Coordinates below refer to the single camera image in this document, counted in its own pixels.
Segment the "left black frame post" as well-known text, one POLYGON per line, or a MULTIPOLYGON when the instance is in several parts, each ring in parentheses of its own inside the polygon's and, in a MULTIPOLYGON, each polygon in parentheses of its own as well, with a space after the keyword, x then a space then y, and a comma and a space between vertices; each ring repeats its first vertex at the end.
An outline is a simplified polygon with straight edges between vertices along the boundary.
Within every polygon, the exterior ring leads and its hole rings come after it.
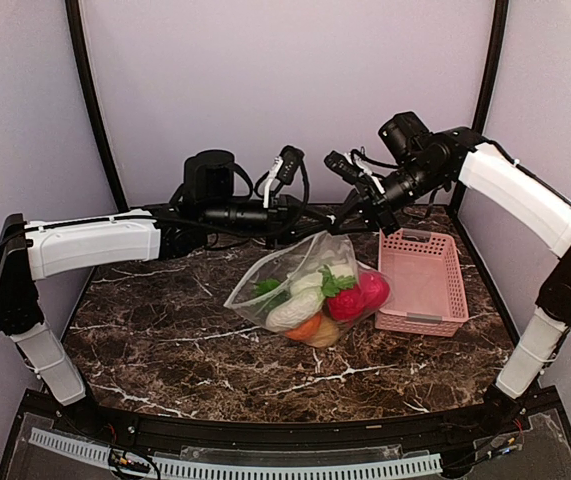
POLYGON ((129 209, 129 205, 110 148, 99 105, 81 14, 81 2, 66 0, 65 10, 77 75, 102 170, 115 207, 119 213, 122 213, 129 209))

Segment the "yellow peach toy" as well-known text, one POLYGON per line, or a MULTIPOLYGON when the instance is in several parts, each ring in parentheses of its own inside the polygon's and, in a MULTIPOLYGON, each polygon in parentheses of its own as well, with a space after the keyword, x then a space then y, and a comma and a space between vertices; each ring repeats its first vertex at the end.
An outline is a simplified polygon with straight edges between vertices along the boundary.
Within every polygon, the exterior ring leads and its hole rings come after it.
POLYGON ((316 333, 307 341, 314 348, 331 347, 340 338, 340 328, 331 318, 322 316, 316 333))

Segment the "pink plastic basket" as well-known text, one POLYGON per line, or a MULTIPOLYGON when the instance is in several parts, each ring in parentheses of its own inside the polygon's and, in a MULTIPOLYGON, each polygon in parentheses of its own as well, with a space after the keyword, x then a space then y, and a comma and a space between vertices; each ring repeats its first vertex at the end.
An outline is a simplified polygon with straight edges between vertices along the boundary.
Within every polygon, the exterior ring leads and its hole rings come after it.
POLYGON ((379 241, 378 270, 391 296, 375 316, 379 330, 452 337, 469 319, 452 236, 400 229, 379 241))

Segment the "right black frame post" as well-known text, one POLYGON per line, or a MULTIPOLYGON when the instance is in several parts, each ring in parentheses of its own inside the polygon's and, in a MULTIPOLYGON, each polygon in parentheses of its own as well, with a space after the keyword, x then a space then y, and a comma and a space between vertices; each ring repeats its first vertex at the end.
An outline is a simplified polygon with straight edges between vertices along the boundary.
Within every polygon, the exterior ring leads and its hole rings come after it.
POLYGON ((482 134, 489 116, 507 27, 509 0, 495 0, 488 47, 471 128, 482 134))

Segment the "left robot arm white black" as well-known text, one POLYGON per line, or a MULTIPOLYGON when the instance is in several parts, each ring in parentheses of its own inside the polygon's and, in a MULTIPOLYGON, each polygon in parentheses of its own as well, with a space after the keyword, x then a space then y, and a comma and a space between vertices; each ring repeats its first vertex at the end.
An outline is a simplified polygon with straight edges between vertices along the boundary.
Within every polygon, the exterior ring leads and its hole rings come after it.
POLYGON ((0 334, 30 362, 66 417, 85 436, 106 427, 78 368, 52 332, 36 283, 60 273, 127 261, 175 259, 219 233, 276 240, 293 230, 305 204, 289 195, 259 200, 174 201, 58 222, 8 216, 0 235, 0 334))

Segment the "black frame post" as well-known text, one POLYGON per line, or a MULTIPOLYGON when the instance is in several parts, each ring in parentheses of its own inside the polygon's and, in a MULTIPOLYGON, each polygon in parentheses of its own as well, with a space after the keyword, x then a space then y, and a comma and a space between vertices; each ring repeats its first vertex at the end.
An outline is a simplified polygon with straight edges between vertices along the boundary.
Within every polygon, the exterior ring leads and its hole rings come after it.
POLYGON ((65 10, 77 75, 102 170, 115 207, 119 213, 122 213, 129 209, 129 205, 110 148, 99 105, 81 14, 81 2, 66 0, 65 10))
POLYGON ((509 0, 495 0, 488 47, 471 128, 482 134, 489 116, 507 27, 509 0))

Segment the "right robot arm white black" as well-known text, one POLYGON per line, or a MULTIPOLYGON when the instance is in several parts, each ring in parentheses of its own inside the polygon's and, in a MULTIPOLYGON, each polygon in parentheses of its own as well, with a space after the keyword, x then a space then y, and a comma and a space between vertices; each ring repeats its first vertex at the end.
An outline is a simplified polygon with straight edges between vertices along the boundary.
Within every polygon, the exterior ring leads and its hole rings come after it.
POLYGON ((434 133, 421 125, 391 122, 379 135, 397 162, 386 177, 368 173, 353 153, 333 151, 324 163, 353 186, 366 219, 384 233, 398 230, 396 211, 458 182, 527 226, 558 259, 539 289, 525 332, 490 389, 497 395, 476 410, 476 426, 495 434, 514 416, 511 401, 526 392, 571 333, 571 200, 523 167, 499 143, 469 128, 434 133))

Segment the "orange tangerine toy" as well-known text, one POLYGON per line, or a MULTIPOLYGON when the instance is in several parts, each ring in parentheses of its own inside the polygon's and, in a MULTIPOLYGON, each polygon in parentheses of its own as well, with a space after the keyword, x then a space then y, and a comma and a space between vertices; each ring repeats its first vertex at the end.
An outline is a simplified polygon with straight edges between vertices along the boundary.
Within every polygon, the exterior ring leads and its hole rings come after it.
POLYGON ((322 323, 322 314, 318 312, 298 327, 289 330, 284 335, 294 341, 303 341, 313 337, 322 323))

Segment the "circuit board with leds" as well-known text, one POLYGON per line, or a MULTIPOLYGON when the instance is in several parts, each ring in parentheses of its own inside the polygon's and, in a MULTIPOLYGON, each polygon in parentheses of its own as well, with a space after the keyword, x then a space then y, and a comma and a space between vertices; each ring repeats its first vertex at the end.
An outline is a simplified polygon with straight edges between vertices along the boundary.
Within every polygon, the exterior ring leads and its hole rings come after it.
POLYGON ((152 467, 146 460, 130 459, 125 451, 111 450, 108 454, 108 465, 117 473, 148 474, 152 467))

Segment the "dark red pomegranate toy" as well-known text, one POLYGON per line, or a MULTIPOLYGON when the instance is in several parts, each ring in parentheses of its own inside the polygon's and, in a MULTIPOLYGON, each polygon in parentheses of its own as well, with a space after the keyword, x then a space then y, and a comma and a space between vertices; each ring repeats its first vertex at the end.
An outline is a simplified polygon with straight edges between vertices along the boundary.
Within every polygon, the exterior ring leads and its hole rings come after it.
POLYGON ((365 310, 362 292, 359 288, 343 290, 335 297, 327 298, 330 316, 338 322, 351 322, 365 310))

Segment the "bright red tomato toy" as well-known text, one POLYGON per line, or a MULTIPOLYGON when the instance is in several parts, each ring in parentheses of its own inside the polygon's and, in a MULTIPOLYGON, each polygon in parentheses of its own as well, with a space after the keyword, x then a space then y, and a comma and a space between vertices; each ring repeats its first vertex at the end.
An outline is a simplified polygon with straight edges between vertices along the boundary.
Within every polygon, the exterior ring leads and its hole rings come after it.
POLYGON ((377 311, 384 306, 391 294, 387 279, 377 271, 363 271, 359 275, 359 288, 364 308, 377 311))

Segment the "clear polka dot zip bag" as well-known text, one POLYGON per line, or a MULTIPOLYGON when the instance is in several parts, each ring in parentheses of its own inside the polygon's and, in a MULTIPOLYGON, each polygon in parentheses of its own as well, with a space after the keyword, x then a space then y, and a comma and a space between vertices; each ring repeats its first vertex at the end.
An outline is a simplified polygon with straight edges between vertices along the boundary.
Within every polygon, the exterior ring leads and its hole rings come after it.
POLYGON ((349 236, 321 232, 255 262, 224 307, 269 332, 324 349, 392 299, 391 279, 357 260, 349 236))

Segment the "white radish toy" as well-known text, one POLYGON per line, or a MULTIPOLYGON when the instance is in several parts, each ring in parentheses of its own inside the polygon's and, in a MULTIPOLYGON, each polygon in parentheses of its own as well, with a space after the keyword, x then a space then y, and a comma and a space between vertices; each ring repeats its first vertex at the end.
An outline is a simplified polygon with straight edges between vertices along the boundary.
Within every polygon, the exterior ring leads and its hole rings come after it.
MULTIPOLYGON (((330 272, 335 276, 354 276, 354 269, 346 263, 331 265, 330 272)), ((289 292, 291 295, 296 295, 300 291, 312 287, 321 287, 323 285, 323 275, 320 272, 306 274, 290 284, 289 292)))
POLYGON ((269 312, 265 328, 275 333, 292 330, 319 312, 324 300, 320 287, 303 289, 269 312))

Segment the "black front rail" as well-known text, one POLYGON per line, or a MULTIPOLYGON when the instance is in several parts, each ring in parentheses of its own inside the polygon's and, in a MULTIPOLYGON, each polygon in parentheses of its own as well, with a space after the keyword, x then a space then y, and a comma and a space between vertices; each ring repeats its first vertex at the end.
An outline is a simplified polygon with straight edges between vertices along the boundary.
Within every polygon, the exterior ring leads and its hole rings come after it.
POLYGON ((396 418, 329 423, 243 423, 179 419, 101 407, 95 401, 67 407, 73 425, 84 432, 103 427, 117 443, 141 450, 177 452, 186 447, 302 451, 400 444, 409 449, 457 448, 484 438, 480 405, 396 418))

